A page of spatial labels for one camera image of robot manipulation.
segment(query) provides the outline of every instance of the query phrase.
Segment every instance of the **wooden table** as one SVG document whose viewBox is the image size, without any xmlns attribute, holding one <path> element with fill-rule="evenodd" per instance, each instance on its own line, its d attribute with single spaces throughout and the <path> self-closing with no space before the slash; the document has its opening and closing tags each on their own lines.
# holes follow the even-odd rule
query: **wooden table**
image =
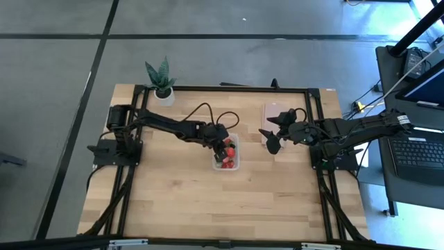
<svg viewBox="0 0 444 250">
<path fill-rule="evenodd" d="M 129 104 L 133 90 L 134 85 L 116 85 L 111 105 Z M 261 144 L 258 132 L 265 103 L 306 108 L 303 94 L 176 91 L 175 95 L 172 107 L 162 107 L 151 92 L 148 109 L 172 119 L 183 119 L 200 103 L 208 102 L 215 117 L 228 110 L 239 115 L 239 125 L 229 132 L 237 133 L 240 139 L 240 169 L 215 171 L 211 164 L 212 150 L 144 128 L 142 160 L 135 172 L 125 236 L 325 240 L 318 183 L 308 147 L 288 144 L 273 156 Z M 341 116 L 335 90 L 321 90 L 321 101 L 326 118 Z M 208 109 L 203 107 L 192 119 L 208 122 L 209 117 Z M 221 122 L 229 126 L 235 119 L 227 115 Z M 109 203 L 115 173 L 116 167 L 105 167 L 93 176 L 79 233 L 89 229 Z M 341 207 L 360 233 L 368 237 L 356 180 L 347 172 L 336 172 L 336 181 Z M 117 230 L 119 211 L 120 207 L 114 214 L 112 232 Z M 330 217 L 334 235 L 338 237 L 331 208 Z"/>
</svg>

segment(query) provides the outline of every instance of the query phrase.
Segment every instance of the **white pot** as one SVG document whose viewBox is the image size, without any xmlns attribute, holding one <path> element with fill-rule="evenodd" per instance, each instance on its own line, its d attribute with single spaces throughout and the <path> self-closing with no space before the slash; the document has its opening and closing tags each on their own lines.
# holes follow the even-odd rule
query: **white pot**
<svg viewBox="0 0 444 250">
<path fill-rule="evenodd" d="M 174 100 L 176 100 L 174 98 L 173 88 L 171 88 L 171 93 L 167 98 L 158 97 L 156 91 L 154 91 L 154 96 L 155 96 L 155 98 L 157 98 L 159 100 L 161 106 L 172 106 L 174 103 Z"/>
</svg>

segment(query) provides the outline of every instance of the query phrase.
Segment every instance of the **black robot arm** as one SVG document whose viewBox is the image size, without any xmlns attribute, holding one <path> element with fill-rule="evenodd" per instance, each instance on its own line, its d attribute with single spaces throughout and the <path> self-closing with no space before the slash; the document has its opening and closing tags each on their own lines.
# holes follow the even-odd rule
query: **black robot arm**
<svg viewBox="0 0 444 250">
<path fill-rule="evenodd" d="M 326 160 L 334 159 L 342 150 L 364 142 L 398 133 L 409 133 L 413 127 L 407 116 L 397 110 L 384 111 L 361 119 L 320 119 L 308 123 L 296 122 L 296 112 L 290 109 L 267 120 L 280 127 L 276 135 L 270 131 L 259 130 L 267 138 L 266 145 L 270 153 L 276 154 L 279 151 L 279 140 L 283 139 L 291 140 L 294 144 L 321 147 Z"/>
<path fill-rule="evenodd" d="M 129 112 L 137 111 L 138 118 L 127 124 Z M 106 127 L 114 133 L 115 140 L 99 140 L 96 146 L 88 146 L 94 153 L 96 165 L 137 165 L 142 145 L 133 138 L 131 131 L 141 126 L 149 126 L 174 134 L 179 140 L 193 142 L 213 149 L 217 162 L 227 157 L 223 140 L 228 137 L 223 124 L 201 121 L 176 121 L 149 110 L 135 110 L 130 105 L 115 105 L 110 108 Z"/>
</svg>

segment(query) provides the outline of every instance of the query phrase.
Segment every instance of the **concrete floor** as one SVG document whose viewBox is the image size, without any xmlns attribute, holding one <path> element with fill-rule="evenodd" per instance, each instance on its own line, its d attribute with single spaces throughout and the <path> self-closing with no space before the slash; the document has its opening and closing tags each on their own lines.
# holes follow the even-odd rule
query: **concrete floor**
<svg viewBox="0 0 444 250">
<path fill-rule="evenodd" d="M 0 33 L 101 33 L 111 0 L 0 0 Z M 111 33 L 402 35 L 416 23 L 409 4 L 337 1 L 127 0 Z M 98 40 L 0 40 L 0 151 L 26 158 L 0 167 L 0 241 L 33 237 Z M 331 40 L 108 40 L 76 141 L 49 237 L 73 236 L 95 144 L 116 83 L 147 83 L 144 61 L 168 56 L 181 85 L 221 81 L 336 88 L 343 112 L 378 79 L 375 47 Z M 430 50 L 427 44 L 416 44 Z M 377 95 L 369 94 L 364 103 Z M 383 187 L 362 185 L 370 236 L 377 242 L 442 249 L 442 210 L 399 205 L 385 217 Z M 173 247 L 151 247 L 171 249 Z"/>
</svg>

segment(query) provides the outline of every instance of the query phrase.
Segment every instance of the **black cable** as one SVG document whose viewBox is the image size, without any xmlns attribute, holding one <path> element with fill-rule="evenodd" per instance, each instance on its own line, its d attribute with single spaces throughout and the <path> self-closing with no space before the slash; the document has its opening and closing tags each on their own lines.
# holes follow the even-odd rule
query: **black cable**
<svg viewBox="0 0 444 250">
<path fill-rule="evenodd" d="M 91 172 L 91 174 L 89 174 L 89 176 L 88 176 L 88 180 L 86 181 L 86 192 L 88 192 L 88 189 L 89 189 L 89 182 L 91 181 L 92 176 L 93 176 L 98 170 L 102 169 L 103 167 L 104 167 L 104 165 L 99 165 L 99 166 L 97 166 L 97 168 L 96 168 L 93 172 Z"/>
<path fill-rule="evenodd" d="M 420 48 L 418 48 L 418 47 L 411 47 L 410 49 L 413 49 L 415 52 L 416 52 L 416 54 L 418 54 L 418 56 L 420 56 L 421 57 L 421 59 L 424 59 L 424 56 L 422 55 L 422 53 L 425 53 L 425 54 L 429 54 L 429 52 L 427 52 L 427 51 L 424 51 L 423 49 L 420 49 Z M 432 68 L 432 64 L 428 61 L 428 60 L 424 60 L 424 67 L 426 68 L 427 67 L 427 63 L 429 63 L 429 66 L 430 66 L 430 68 Z"/>
<path fill-rule="evenodd" d="M 219 124 L 219 119 L 220 119 L 222 116 L 226 115 L 226 114 L 233 114 L 233 115 L 235 115 L 236 118 L 237 118 L 237 122 L 236 122 L 234 125 L 232 125 L 232 126 L 226 127 L 225 129 L 234 128 L 234 127 L 235 127 L 237 124 L 239 124 L 239 122 L 241 121 L 241 120 L 239 119 L 239 116 L 238 116 L 235 112 L 227 111 L 227 112 L 223 112 L 221 115 L 219 115 L 219 117 L 217 117 L 216 124 Z"/>
<path fill-rule="evenodd" d="M 109 133 L 112 133 L 112 131 L 107 131 L 107 132 L 104 132 L 104 133 L 100 134 L 100 135 L 99 135 L 99 139 L 97 140 L 97 144 L 99 144 L 100 139 L 102 139 L 103 136 L 105 136 L 105 135 L 107 135 L 107 134 L 109 134 Z M 93 176 L 98 170 L 100 170 L 102 167 L 104 167 L 104 166 L 103 166 L 103 165 L 98 165 L 97 168 L 96 168 L 93 172 L 91 172 L 91 174 L 89 174 L 89 176 L 88 176 L 88 180 L 86 181 L 86 192 L 88 192 L 89 182 L 91 181 L 92 176 Z"/>
<path fill-rule="evenodd" d="M 354 174 L 354 173 L 352 172 L 352 170 L 348 170 L 348 172 L 353 176 L 353 178 L 356 179 L 356 181 L 357 181 L 358 183 L 359 183 L 359 179 L 358 179 L 359 170 L 361 170 L 362 162 L 363 162 L 363 160 L 364 160 L 364 156 L 366 155 L 367 150 L 368 150 L 368 148 L 369 148 L 369 146 L 370 146 L 370 143 L 372 143 L 372 141 L 370 141 L 370 142 L 367 144 L 367 147 L 366 147 L 366 149 L 364 150 L 364 154 L 362 155 L 361 162 L 360 162 L 359 165 L 358 165 L 358 169 L 357 169 L 357 171 L 356 171 L 356 174 Z"/>
<path fill-rule="evenodd" d="M 342 142 L 338 142 L 337 140 L 335 140 L 331 135 L 329 135 L 327 132 L 325 132 L 323 129 L 317 127 L 317 126 L 313 126 L 313 125 L 309 125 L 310 128 L 314 128 L 317 131 L 320 131 L 321 133 L 323 133 L 324 135 L 326 135 L 331 141 L 333 141 L 335 144 L 337 144 L 338 146 L 343 145 L 345 142 L 347 142 L 348 137 L 350 136 L 350 134 L 359 126 L 361 125 L 360 123 L 356 123 L 349 131 L 346 135 L 344 135 L 344 138 L 342 138 Z"/>
<path fill-rule="evenodd" d="M 355 115 L 357 115 L 358 113 L 360 113 L 362 110 L 364 110 L 364 108 L 366 108 L 367 106 L 370 106 L 372 104 L 374 104 L 376 101 L 378 101 L 379 99 L 381 99 L 381 97 L 376 98 L 375 100 L 373 100 L 372 102 L 370 102 L 369 104 L 365 105 L 362 109 L 356 111 L 351 117 L 347 118 L 347 120 L 352 119 Z"/>
<path fill-rule="evenodd" d="M 358 99 L 356 99 L 356 100 L 354 100 L 353 102 L 352 102 L 352 104 L 351 104 L 351 111 L 350 112 L 346 112 L 346 113 L 344 113 L 344 114 L 347 114 L 347 115 L 344 115 L 344 114 L 342 114 L 343 115 L 343 117 L 344 117 L 344 119 L 347 119 L 349 116 L 351 116 L 351 114 L 353 113 L 353 104 L 355 103 L 355 102 L 357 102 L 358 100 L 360 100 L 362 97 L 364 97 L 364 96 L 366 96 L 370 91 L 372 91 L 374 88 L 375 88 L 375 86 L 378 84 L 378 83 L 380 83 L 381 82 L 381 79 L 380 80 L 378 80 L 378 82 L 376 82 L 376 84 L 374 84 L 374 86 L 372 86 L 367 92 L 365 92 L 363 95 L 361 95 Z"/>
<path fill-rule="evenodd" d="M 359 174 L 359 170 L 361 169 L 362 162 L 364 161 L 364 156 L 365 156 L 366 153 L 367 153 L 367 150 L 368 150 L 368 148 L 369 148 L 369 146 L 370 146 L 370 143 L 372 143 L 372 141 L 368 142 L 367 147 L 366 147 L 366 150 L 364 150 L 364 154 L 362 155 L 361 162 L 359 163 L 359 166 L 358 166 L 358 170 L 356 171 L 356 177 L 357 177 L 358 174 Z"/>
<path fill-rule="evenodd" d="M 295 109 L 295 111 L 298 111 L 298 110 L 301 110 L 302 112 L 304 112 L 305 117 L 304 117 L 303 122 L 307 121 L 307 111 L 305 111 L 305 109 L 303 109 L 303 108 L 296 108 Z"/>
<path fill-rule="evenodd" d="M 211 122 L 213 123 L 213 124 L 215 124 L 214 123 L 214 118 L 213 118 L 213 110 L 211 109 L 211 106 L 208 104 L 208 103 L 201 103 L 199 106 L 197 106 L 189 115 L 187 115 L 184 119 L 182 119 L 181 121 L 179 121 L 179 122 L 184 122 L 184 121 L 186 121 L 188 118 L 190 118 L 200 107 L 202 107 L 202 106 L 204 106 L 204 105 L 206 105 L 207 107 L 208 107 L 208 109 L 210 110 L 210 117 L 211 117 Z"/>
</svg>

